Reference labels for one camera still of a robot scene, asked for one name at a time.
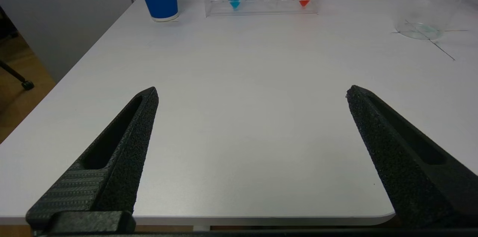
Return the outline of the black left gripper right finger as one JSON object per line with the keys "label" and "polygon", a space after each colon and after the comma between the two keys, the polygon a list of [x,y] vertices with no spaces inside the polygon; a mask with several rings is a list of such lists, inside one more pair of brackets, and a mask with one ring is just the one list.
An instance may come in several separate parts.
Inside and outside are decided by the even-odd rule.
{"label": "black left gripper right finger", "polygon": [[477,228],[478,178],[368,89],[348,106],[396,216],[411,228]]}

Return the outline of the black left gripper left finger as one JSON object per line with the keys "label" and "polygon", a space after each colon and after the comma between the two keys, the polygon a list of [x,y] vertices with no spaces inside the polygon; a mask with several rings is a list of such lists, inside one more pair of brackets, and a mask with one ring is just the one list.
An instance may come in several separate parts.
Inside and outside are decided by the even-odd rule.
{"label": "black left gripper left finger", "polygon": [[136,94],[34,203],[26,222],[46,227],[61,211],[133,212],[158,105],[155,87]]}

